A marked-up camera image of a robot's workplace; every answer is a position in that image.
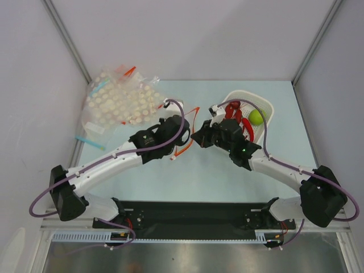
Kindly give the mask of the red toy lobster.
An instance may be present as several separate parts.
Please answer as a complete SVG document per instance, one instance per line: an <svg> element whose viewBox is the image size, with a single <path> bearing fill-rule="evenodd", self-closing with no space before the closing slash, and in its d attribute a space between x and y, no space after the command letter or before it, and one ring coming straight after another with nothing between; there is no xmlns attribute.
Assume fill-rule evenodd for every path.
<svg viewBox="0 0 364 273"><path fill-rule="evenodd" d="M225 107L225 119L234 119L242 126L242 132L245 132L245 118L241 110L241 102L233 101Z"/></svg>

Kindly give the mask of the white perforated plastic basket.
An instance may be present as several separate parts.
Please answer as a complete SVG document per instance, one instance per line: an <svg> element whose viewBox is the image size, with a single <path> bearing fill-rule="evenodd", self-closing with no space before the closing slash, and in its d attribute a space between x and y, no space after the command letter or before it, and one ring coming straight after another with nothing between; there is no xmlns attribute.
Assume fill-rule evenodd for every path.
<svg viewBox="0 0 364 273"><path fill-rule="evenodd" d="M265 118L267 126L274 115L274 107L265 98L245 90L232 91L223 100L223 107L226 112L225 119L234 119L239 122L245 139L258 144L264 135L263 118L259 111L246 101L258 107Z"/></svg>

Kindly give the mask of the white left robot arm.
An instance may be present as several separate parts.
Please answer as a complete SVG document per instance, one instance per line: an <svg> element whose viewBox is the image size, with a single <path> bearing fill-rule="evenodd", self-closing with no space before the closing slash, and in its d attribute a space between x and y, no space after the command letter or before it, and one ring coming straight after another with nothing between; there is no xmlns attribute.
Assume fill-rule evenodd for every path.
<svg viewBox="0 0 364 273"><path fill-rule="evenodd" d="M138 131L103 158L69 170L54 167L50 194L59 219L70 221L88 214L114 228L122 226L126 213L121 202L117 198L91 195L90 190L125 170L172 154L176 146L187 143L189 127L189 122L179 115L162 118L157 125Z"/></svg>

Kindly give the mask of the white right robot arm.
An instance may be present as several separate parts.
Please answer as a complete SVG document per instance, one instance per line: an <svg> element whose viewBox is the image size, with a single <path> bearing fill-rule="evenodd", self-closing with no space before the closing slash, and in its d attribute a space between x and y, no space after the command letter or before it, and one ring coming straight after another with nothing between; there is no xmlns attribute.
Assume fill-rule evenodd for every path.
<svg viewBox="0 0 364 273"><path fill-rule="evenodd" d="M191 138L202 148L216 146L225 150L235 165L265 174L299 194L292 198L276 197L266 204L262 221L268 228L276 228L288 219L307 219L325 228L348 200L338 190L339 184L329 168L290 169L276 163L260 145L245 139L235 120L225 119L214 125L205 121Z"/></svg>

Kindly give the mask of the clear bag with orange zipper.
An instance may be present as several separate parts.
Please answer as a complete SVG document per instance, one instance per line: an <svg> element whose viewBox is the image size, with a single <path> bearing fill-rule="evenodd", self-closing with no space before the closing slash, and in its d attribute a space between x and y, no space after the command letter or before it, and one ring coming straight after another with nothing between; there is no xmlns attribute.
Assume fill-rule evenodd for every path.
<svg viewBox="0 0 364 273"><path fill-rule="evenodd" d="M165 119L161 117L162 106L163 105L160 105L158 107L160 125L156 131L159 144L167 142L174 137L179 131L182 121L184 121L184 128L181 134L173 142L162 147L163 151L169 152L170 160L176 160L177 157L186 152L193 144L191 134L195 132L195 123L200 108L198 106L187 106L187 108L184 109L183 116L174 115Z"/></svg>

